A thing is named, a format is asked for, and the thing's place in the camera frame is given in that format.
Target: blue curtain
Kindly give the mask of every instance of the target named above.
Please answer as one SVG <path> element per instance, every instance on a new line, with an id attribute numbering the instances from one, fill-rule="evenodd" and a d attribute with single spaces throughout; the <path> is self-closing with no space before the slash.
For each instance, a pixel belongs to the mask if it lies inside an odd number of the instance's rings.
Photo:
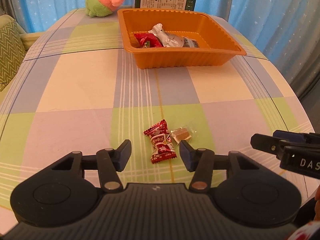
<path id="1" fill-rule="evenodd" d="M 44 31 L 68 11 L 84 7 L 84 0 L 12 1 L 27 32 Z M 320 37 L 320 0 L 197 0 L 196 11 L 228 20 L 289 83 Z"/>

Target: orange plastic basket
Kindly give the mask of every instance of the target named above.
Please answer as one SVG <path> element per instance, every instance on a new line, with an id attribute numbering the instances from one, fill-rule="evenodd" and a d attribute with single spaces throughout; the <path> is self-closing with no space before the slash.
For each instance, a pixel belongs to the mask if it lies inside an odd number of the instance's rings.
<path id="1" fill-rule="evenodd" d="M 133 53 L 138 68 L 219 66 L 235 55 L 246 55 L 238 42 L 204 13 L 163 9 L 118 11 L 124 49 Z M 158 23 L 168 33 L 198 42 L 199 48 L 139 48 L 135 33 L 147 33 Z"/>

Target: box label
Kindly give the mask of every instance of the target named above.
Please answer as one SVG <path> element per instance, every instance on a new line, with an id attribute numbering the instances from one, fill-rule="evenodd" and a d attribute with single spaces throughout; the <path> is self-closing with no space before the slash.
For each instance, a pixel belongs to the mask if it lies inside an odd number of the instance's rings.
<path id="1" fill-rule="evenodd" d="M 187 0 L 140 0 L 140 8 L 184 10 Z"/>

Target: hand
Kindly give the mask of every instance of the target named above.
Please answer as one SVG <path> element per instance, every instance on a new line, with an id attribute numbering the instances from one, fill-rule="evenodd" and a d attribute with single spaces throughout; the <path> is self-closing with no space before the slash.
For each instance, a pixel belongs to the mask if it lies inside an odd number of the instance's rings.
<path id="1" fill-rule="evenodd" d="M 315 200 L 316 200 L 316 206 L 315 206 L 316 216 L 314 220 L 320 221 L 320 186 L 318 187 L 318 190 L 316 192 Z"/>

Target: plaid tablecloth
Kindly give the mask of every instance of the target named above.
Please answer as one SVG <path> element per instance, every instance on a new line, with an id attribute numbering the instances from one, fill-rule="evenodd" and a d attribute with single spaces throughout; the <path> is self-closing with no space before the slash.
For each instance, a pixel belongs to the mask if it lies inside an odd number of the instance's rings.
<path id="1" fill-rule="evenodd" d="M 67 153 L 95 154 L 132 142 L 122 182 L 185 182 L 179 157 L 153 165 L 143 130 L 165 118 L 169 129 L 192 125 L 194 148 L 239 150 L 293 182 L 303 200 L 315 179 L 283 171 L 273 155 L 250 146 L 254 133 L 312 132 L 297 97 L 273 64 L 225 20 L 214 17 L 247 51 L 223 66 L 140 70 L 122 48 L 117 14 L 91 18 L 76 9 L 27 53 L 0 107 L 0 232 L 16 223 L 14 187 Z M 99 185 L 97 173 L 86 178 Z M 212 185 L 225 179 L 215 171 Z"/>

